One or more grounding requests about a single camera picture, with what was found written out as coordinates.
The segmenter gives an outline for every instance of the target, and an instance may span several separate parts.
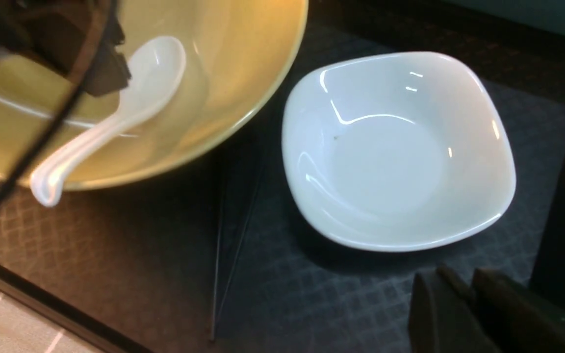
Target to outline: spoon handle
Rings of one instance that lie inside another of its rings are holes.
[[[44,206],[55,206],[60,201],[65,179],[81,162],[139,123],[140,119],[124,119],[117,111],[63,145],[32,172],[29,185],[34,197]]]

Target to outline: yellow bowl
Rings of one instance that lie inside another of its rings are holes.
[[[125,0],[119,22],[126,43],[119,50],[129,57],[155,36],[175,36],[186,49],[186,72],[160,114],[93,154],[65,190],[149,178],[222,143],[265,105],[289,71],[307,9],[308,0]],[[25,58],[0,61],[0,179],[69,89],[64,78]],[[85,96],[43,157],[114,112],[118,100],[118,94]]]

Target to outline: black cable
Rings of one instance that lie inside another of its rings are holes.
[[[97,62],[97,52],[101,43],[108,39],[109,29],[114,26],[117,16],[118,0],[98,0],[94,9],[92,22],[89,26],[87,36],[82,43],[76,62],[69,73],[69,81],[74,85],[70,90],[64,104],[57,110],[53,118],[47,124],[34,143],[27,148],[23,156],[17,161],[6,181],[0,186],[0,204],[13,192],[19,178],[27,171],[34,159],[45,148],[56,132],[62,127],[65,119],[76,107],[83,92],[84,86],[91,78]]]

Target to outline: white ceramic bowl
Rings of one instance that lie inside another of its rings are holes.
[[[345,246],[453,243],[495,223],[514,197],[498,112],[450,56],[385,54],[311,72],[291,92],[282,128],[300,212]]]

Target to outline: table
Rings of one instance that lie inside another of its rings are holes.
[[[147,183],[67,194],[54,210],[19,191],[0,211],[0,285],[29,293],[35,308],[106,351],[155,353],[405,352],[412,275],[439,262],[463,277],[500,268],[526,284],[537,261],[532,288],[565,307],[556,291],[565,271],[549,266],[565,262],[565,165],[555,194],[565,40],[433,6],[312,2],[287,81],[220,149]],[[328,243],[290,203],[278,134],[285,95],[328,63],[419,49],[451,54],[484,80],[514,150],[514,202],[488,230],[437,250],[367,254]]]

